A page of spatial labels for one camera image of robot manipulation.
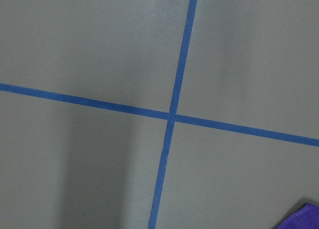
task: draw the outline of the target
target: purple towel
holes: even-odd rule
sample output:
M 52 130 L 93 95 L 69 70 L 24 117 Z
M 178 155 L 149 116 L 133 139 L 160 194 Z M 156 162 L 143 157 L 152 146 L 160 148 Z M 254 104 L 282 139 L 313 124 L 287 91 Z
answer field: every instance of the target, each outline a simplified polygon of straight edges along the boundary
M 277 229 L 319 229 L 319 207 L 306 203 L 284 220 Z

